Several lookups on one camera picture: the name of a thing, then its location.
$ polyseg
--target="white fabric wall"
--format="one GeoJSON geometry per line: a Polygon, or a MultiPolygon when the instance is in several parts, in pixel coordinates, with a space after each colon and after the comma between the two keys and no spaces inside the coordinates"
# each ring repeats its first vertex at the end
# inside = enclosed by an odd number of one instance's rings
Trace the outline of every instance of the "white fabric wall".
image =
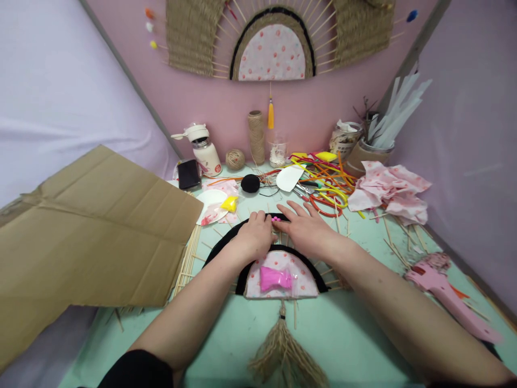
{"type": "MultiPolygon", "coordinates": [[[[98,144],[162,178],[178,160],[79,1],[3,1],[0,207],[98,144]]],[[[69,309],[0,386],[56,387],[94,312],[69,309]]]]}

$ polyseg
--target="cardboard sheet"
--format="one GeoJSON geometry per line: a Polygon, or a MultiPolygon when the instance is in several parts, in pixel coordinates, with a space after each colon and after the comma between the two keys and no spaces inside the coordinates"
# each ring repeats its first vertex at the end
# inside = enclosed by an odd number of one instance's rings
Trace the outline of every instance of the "cardboard sheet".
{"type": "Polygon", "coordinates": [[[70,304],[163,306],[202,203],[99,146],[0,211],[0,371],[70,304]]]}

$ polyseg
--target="pink polka dot fabric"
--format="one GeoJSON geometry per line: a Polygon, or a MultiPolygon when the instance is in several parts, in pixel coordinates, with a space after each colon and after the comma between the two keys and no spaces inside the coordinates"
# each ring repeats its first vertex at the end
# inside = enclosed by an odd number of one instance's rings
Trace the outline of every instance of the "pink polka dot fabric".
{"type": "Polygon", "coordinates": [[[317,297],[318,286],[311,272],[302,261],[284,251],[269,252],[262,259],[256,260],[248,274],[245,297],[247,299],[303,299],[317,297]],[[292,289],[277,288],[265,293],[260,290],[260,267],[266,266],[279,271],[289,267],[292,276],[292,289]]]}
{"type": "Polygon", "coordinates": [[[359,178],[348,199],[351,211],[371,209],[388,203],[386,212],[400,216],[404,225],[427,222],[427,203],[416,194],[431,183],[402,165],[386,167],[380,162],[362,162],[366,174],[359,178]]]}
{"type": "Polygon", "coordinates": [[[305,78],[305,55],[296,34],[282,24],[261,29],[249,41],[239,66],[239,81],[305,78]]]}

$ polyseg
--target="yellow tassel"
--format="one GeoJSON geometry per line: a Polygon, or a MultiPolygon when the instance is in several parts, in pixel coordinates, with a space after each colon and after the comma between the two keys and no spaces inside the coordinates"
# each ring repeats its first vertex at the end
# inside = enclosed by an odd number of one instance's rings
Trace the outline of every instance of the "yellow tassel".
{"type": "Polygon", "coordinates": [[[273,95],[271,94],[271,83],[269,83],[269,113],[268,113],[268,128],[275,128],[275,111],[273,110],[273,95]]]}

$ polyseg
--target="black phone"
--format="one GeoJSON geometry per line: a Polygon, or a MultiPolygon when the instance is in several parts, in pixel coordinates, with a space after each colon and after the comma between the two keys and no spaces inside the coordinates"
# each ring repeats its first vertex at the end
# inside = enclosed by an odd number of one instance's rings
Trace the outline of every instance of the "black phone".
{"type": "Polygon", "coordinates": [[[201,184],[198,172],[198,162],[195,159],[178,164],[179,188],[193,189],[201,184]]]}

